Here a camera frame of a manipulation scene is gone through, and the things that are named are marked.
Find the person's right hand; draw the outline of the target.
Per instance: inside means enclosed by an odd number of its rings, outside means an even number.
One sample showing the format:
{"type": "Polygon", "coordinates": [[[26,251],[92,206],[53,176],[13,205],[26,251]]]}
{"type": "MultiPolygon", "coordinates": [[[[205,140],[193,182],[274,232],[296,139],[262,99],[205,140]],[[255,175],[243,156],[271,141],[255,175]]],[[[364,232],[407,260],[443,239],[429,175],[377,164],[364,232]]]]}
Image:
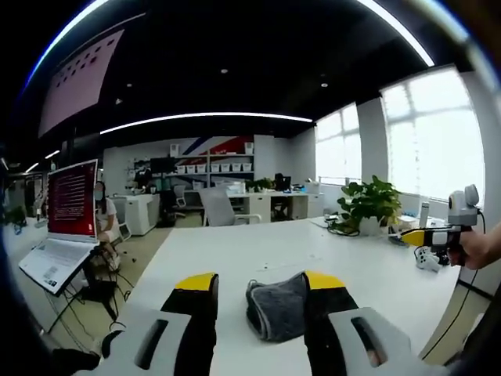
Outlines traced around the person's right hand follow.
{"type": "Polygon", "coordinates": [[[498,261],[500,259],[500,234],[500,223],[488,233],[477,233],[474,230],[461,233],[460,245],[466,255],[462,262],[460,252],[451,248],[448,252],[451,265],[479,270],[498,261]]]}

